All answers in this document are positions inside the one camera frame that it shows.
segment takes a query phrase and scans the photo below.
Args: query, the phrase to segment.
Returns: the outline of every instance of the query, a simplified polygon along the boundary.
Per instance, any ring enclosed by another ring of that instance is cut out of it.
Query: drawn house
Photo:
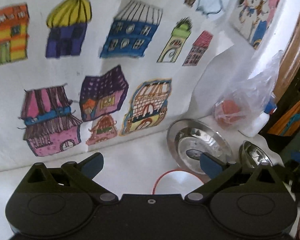
[[[132,96],[121,135],[158,125],[167,113],[171,79],[144,82]]]
[[[176,62],[183,45],[191,34],[192,23],[189,18],[179,21],[171,33],[171,38],[163,49],[157,62]]]
[[[71,114],[72,101],[64,86],[26,91],[21,119],[23,139],[36,156],[53,155],[81,142],[79,119]]]
[[[89,0],[65,0],[57,5],[47,18],[46,58],[80,55],[91,17]]]
[[[28,24],[26,3],[0,9],[0,64],[27,58]]]
[[[203,31],[194,42],[191,51],[189,52],[183,66],[196,66],[202,55],[208,49],[213,35],[207,31]]]
[[[114,18],[100,57],[143,57],[162,12],[160,8],[131,0]]]
[[[100,118],[97,124],[89,130],[92,134],[86,142],[87,145],[93,145],[98,142],[109,140],[117,136],[117,130],[115,128],[116,121],[112,116],[107,114]]]
[[[120,65],[103,76],[86,76],[80,94],[82,120],[92,121],[105,114],[119,111],[127,96],[128,88]]]

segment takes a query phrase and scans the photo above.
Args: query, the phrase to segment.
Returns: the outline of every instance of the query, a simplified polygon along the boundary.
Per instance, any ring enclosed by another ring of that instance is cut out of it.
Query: blue house drawing
[[[131,0],[114,18],[100,57],[143,57],[163,9]]]

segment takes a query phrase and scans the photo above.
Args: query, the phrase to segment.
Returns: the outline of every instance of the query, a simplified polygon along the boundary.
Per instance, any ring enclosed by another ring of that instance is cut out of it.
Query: starry purple roof
[[[82,83],[80,101],[100,100],[117,91],[128,90],[121,66],[117,65],[103,76],[86,76]]]

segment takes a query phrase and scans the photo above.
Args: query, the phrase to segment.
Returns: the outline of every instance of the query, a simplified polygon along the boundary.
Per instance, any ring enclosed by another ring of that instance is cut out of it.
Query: pink house drawing
[[[183,63],[183,66],[196,66],[203,54],[208,49],[212,38],[213,35],[210,32],[203,31],[194,42],[191,51]]]
[[[21,119],[27,141],[36,156],[63,152],[81,142],[79,119],[71,114],[72,101],[64,86],[26,91]]]
[[[128,88],[120,65],[103,76],[86,76],[80,93],[82,120],[88,122],[119,111],[127,96]]]
[[[115,124],[117,122],[113,120],[112,116],[107,114],[100,118],[98,123],[89,130],[92,134],[87,145],[93,145],[98,142],[106,141],[117,136],[117,130]]]

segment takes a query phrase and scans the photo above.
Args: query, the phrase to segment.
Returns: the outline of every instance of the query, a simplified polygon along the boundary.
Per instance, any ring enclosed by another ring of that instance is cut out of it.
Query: plastic bag
[[[264,71],[237,83],[215,104],[214,116],[222,128],[244,127],[264,111],[278,79],[282,56],[283,50],[279,50]]]

